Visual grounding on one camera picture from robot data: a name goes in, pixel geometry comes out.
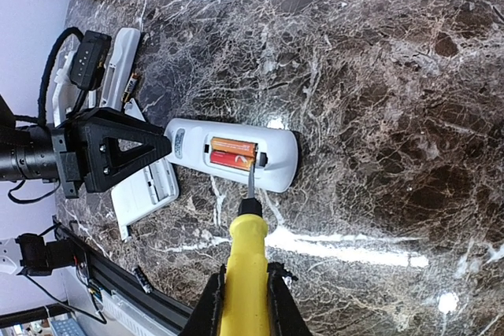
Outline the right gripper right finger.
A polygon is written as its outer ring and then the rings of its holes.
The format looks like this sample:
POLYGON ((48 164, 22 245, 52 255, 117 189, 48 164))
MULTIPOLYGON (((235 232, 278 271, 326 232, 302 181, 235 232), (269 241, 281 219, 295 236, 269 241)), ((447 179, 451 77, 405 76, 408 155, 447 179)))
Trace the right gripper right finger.
POLYGON ((284 263, 268 263, 268 303, 271 335, 310 336, 307 327, 285 279, 298 281, 284 263))

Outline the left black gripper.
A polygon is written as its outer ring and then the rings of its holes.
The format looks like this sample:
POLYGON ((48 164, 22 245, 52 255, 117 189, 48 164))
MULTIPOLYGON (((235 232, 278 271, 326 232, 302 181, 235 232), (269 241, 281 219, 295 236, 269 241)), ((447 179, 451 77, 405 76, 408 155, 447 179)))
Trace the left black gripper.
POLYGON ((163 128, 111 108, 83 111, 50 135, 68 199, 78 198, 84 184, 89 193, 106 192, 172 151, 163 128))

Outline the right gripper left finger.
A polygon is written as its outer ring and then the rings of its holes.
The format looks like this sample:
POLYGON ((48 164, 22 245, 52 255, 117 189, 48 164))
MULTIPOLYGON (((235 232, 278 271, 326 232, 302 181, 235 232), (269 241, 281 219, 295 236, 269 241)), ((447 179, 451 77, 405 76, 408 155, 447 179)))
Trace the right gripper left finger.
POLYGON ((219 272, 209 277, 197 305, 179 336, 217 336, 220 333, 225 273, 226 267, 222 264, 219 272))

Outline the yellow handled screwdriver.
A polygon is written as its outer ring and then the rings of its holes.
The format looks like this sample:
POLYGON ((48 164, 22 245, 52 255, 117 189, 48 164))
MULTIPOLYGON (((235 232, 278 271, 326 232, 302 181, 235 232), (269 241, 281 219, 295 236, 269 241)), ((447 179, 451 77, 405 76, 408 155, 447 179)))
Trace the yellow handled screwdriver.
POLYGON ((229 228, 232 247, 228 258, 220 335, 269 335, 268 261, 265 237, 268 225, 254 193, 255 164, 249 168, 247 195, 229 228))

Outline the black gold AAA battery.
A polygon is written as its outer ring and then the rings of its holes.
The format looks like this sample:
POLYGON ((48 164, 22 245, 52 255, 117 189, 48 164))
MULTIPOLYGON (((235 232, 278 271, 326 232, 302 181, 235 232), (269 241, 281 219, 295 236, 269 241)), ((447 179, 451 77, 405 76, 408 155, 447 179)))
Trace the black gold AAA battery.
POLYGON ((137 73, 132 73, 127 84, 126 84, 126 87, 123 91, 123 94, 121 96, 121 102, 123 104, 126 104, 127 102, 130 101, 130 99, 132 98, 133 94, 135 93, 135 89, 137 87, 137 84, 139 83, 139 80, 140 80, 140 75, 137 74, 137 73))

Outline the white remote with display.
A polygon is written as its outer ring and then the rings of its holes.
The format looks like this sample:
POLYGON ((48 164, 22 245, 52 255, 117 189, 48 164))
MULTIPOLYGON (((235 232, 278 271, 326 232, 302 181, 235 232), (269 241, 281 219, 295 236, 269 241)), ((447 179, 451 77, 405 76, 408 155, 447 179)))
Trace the white remote with display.
POLYGON ((121 28, 118 31, 101 90, 94 90, 88 95, 90 107, 122 110, 121 98, 130 80, 140 37, 141 32, 136 28, 121 28))

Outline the white remote control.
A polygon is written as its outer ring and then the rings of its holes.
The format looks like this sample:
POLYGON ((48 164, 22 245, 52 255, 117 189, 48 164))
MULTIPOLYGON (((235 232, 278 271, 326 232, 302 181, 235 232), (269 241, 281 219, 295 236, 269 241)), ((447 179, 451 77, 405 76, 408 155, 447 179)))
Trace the white remote control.
POLYGON ((167 157, 155 161, 118 183, 111 190, 120 239, 130 237, 128 227, 174 202, 180 195, 175 171, 167 157))
POLYGON ((298 143, 292 131, 175 118, 165 135, 172 142, 169 161, 236 183, 275 193, 286 191, 298 170, 298 143))

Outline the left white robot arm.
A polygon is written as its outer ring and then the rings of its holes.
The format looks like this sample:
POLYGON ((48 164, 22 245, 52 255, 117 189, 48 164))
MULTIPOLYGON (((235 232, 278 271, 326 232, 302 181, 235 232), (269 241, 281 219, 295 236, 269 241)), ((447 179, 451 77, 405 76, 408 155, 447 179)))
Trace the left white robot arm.
POLYGON ((86 109, 57 127, 17 127, 9 106, 1 104, 3 181, 46 180, 77 198, 82 186, 106 192, 171 151, 162 128, 115 109, 86 109))

